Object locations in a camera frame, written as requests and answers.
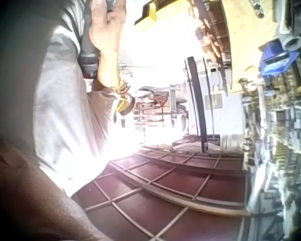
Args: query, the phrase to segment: white shirt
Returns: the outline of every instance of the white shirt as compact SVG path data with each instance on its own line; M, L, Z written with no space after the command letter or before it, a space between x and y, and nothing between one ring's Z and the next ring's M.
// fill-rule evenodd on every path
M84 1L22 2L0 20L0 138L71 196L107 164L118 97L86 93L77 62Z

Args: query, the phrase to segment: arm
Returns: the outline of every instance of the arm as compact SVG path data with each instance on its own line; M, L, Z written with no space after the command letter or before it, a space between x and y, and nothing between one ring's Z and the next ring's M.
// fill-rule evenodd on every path
M33 240L51 240L52 237L109 240L38 166L2 142L0 205L16 227Z
M92 90L105 87L119 87L118 49L119 39L126 19L126 0L117 0L107 12L106 0L93 0L91 4L92 25L89 36L93 45L100 51L97 79Z

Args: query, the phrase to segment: forearm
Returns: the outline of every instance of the forearm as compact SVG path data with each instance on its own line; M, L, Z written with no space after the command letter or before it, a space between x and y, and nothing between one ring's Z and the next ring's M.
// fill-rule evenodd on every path
M93 81L92 90L119 87L118 53L100 54L97 79Z
M104 240L83 210L36 165L0 145L0 204L13 223L36 240L53 236Z

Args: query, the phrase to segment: hand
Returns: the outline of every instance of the hand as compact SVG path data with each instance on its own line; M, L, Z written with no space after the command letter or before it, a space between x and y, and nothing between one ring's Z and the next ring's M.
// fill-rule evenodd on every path
M116 0L110 12L107 12L106 0L92 0L90 7L89 37L92 44L100 50L101 56L118 55L120 34L126 19L126 0Z

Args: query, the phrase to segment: wrist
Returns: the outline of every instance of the wrist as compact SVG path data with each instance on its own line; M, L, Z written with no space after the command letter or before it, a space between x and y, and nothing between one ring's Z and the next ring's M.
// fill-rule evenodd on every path
M100 52L100 57L107 61L117 61L118 62L118 51L103 51L103 52Z

